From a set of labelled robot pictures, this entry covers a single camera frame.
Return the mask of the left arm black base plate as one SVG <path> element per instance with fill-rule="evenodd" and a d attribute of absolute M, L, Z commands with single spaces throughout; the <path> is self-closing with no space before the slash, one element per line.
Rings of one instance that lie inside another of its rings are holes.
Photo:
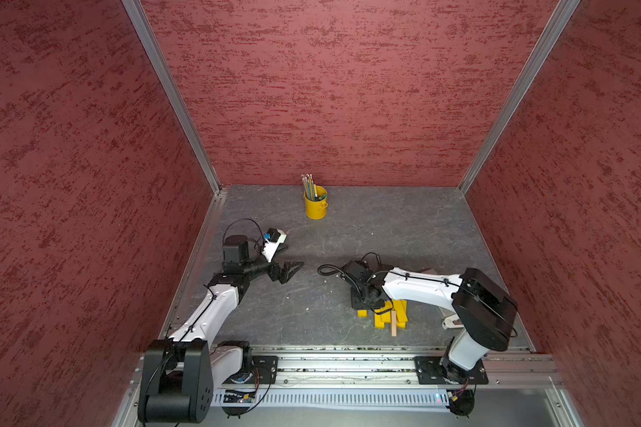
<path fill-rule="evenodd" d="M 247 361 L 247 381 L 245 384 L 275 384 L 277 381 L 279 358 L 277 356 L 255 355 Z"/>

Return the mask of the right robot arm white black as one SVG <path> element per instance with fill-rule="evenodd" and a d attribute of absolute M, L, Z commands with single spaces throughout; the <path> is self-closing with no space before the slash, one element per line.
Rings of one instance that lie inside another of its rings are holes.
<path fill-rule="evenodd" d="M 356 310 L 381 314 L 386 306 L 406 301 L 454 313 L 462 331 L 436 368 L 451 384 L 462 384 L 488 352 L 505 352 L 516 336 L 516 301 L 481 270 L 446 276 L 397 267 L 372 270 L 365 262 L 350 261 L 339 277 L 350 285 Z"/>

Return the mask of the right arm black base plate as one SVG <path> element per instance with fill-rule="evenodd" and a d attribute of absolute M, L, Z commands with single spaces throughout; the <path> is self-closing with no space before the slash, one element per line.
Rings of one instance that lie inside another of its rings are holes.
<path fill-rule="evenodd" d="M 443 357 L 419 356 L 413 359 L 415 373 L 420 385 L 463 387 L 464 385 L 487 385 L 489 378 L 481 359 L 468 371 L 450 363 L 445 366 Z"/>

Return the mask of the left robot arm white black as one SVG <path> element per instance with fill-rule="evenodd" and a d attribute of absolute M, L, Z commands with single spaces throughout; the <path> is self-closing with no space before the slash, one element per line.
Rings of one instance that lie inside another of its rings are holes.
<path fill-rule="evenodd" d="M 222 325 L 241 303 L 251 282 L 260 276 L 287 283 L 301 262 L 279 264 L 274 257 L 286 250 L 287 235 L 271 228 L 250 256 L 244 235 L 224 239 L 222 270 L 206 285 L 199 307 L 170 336 L 153 341 L 145 352 L 137 418 L 150 423 L 201 423 L 224 382 L 273 384 L 274 363 L 256 363 L 246 341 L 215 343 Z"/>

